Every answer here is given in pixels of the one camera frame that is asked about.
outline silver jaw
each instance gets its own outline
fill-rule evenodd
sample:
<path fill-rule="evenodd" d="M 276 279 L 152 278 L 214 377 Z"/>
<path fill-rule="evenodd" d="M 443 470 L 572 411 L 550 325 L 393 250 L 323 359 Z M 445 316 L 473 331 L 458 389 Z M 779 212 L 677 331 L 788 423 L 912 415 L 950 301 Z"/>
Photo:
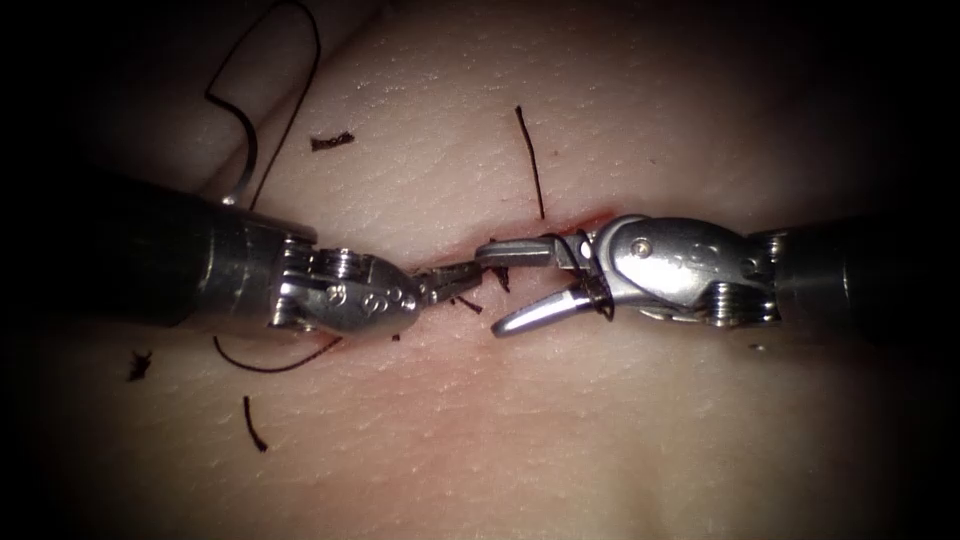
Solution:
<path fill-rule="evenodd" d="M 572 270 L 579 281 L 493 326 L 507 337 L 579 313 L 629 307 L 659 320 L 736 326 L 771 320 L 761 247 L 717 225 L 627 215 L 593 234 L 492 242 L 476 251 L 484 267 Z"/>
<path fill-rule="evenodd" d="M 273 326 L 345 337 L 398 334 L 426 307 L 480 285 L 483 271 L 471 261 L 409 275 L 375 255 L 291 243 Z"/>

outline engraved marking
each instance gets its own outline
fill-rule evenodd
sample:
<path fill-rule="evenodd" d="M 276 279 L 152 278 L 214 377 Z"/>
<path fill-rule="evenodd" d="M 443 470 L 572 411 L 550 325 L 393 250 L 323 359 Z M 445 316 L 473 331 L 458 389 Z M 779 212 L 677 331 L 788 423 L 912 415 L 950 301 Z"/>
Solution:
<path fill-rule="evenodd" d="M 332 306 L 341 306 L 347 300 L 347 288 L 343 285 L 327 287 L 327 302 Z"/>
<path fill-rule="evenodd" d="M 390 301 L 380 296 L 379 294 L 370 293 L 363 298 L 363 312 L 367 316 L 373 315 L 374 313 L 383 313 L 390 307 Z"/>

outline screw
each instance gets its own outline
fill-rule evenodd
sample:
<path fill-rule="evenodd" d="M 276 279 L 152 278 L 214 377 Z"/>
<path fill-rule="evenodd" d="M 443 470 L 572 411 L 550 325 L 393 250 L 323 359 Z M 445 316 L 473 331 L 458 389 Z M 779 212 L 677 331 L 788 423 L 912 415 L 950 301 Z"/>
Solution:
<path fill-rule="evenodd" d="M 643 238 L 638 238 L 630 245 L 630 253 L 632 253 L 634 257 L 646 259 L 653 253 L 653 248 L 650 247 L 650 242 L 647 242 Z"/>

